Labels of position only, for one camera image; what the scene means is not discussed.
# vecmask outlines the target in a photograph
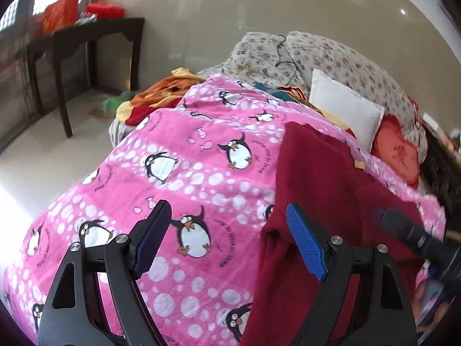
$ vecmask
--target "metal screw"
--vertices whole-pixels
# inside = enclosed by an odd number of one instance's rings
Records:
[[[333,235],[333,237],[331,237],[331,243],[334,245],[342,245],[343,242],[343,239],[339,235]]]
[[[383,244],[378,244],[377,245],[377,250],[379,252],[382,252],[383,254],[385,254],[387,251],[389,251],[389,249],[387,248],[386,245],[383,245]]]
[[[72,251],[72,252],[78,251],[78,250],[80,249],[80,246],[81,246],[80,242],[74,242],[74,243],[72,243],[72,245],[71,245],[71,251]]]
[[[119,234],[115,237],[115,241],[117,243],[125,243],[128,240],[128,235],[126,234]]]

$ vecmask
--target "maroon garment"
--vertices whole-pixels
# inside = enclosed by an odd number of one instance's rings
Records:
[[[277,163],[276,205],[261,233],[258,279],[240,345],[288,346],[320,287],[307,271],[287,227],[285,211],[291,202],[299,202],[330,235],[340,235],[350,245],[387,245],[412,297],[423,261],[382,232],[374,212],[397,208],[422,225],[416,206],[403,202],[357,169],[345,143],[308,125],[288,123]],[[346,332],[358,279],[357,275],[351,277],[333,338]]]

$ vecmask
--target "pink penguin blanket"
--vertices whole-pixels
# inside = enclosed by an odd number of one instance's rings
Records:
[[[43,304],[72,242],[106,244],[166,199],[173,220],[137,281],[147,308],[168,345],[236,345],[251,314],[260,231],[274,207],[289,121],[347,143],[366,172],[418,205],[428,231],[443,234],[436,198],[408,187],[338,126],[306,106],[215,75],[175,109],[152,113],[35,220],[4,274],[5,302],[21,329],[37,341]],[[107,276],[99,281],[111,330],[120,334]]]

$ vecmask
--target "penguin foot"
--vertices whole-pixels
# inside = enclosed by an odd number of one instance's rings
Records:
[[[180,253],[180,254],[186,256],[187,253],[189,252],[189,246],[181,247],[181,248],[179,248],[177,251],[178,251],[178,253]]]

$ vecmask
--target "glossy wall tile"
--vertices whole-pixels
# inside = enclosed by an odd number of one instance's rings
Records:
[[[461,125],[461,65],[431,22],[409,0],[111,0],[146,18],[140,85],[179,66],[223,62],[247,31],[307,31],[340,41],[379,64],[446,129]],[[114,61],[114,48],[126,52]],[[105,38],[99,71],[126,87],[130,45]]]

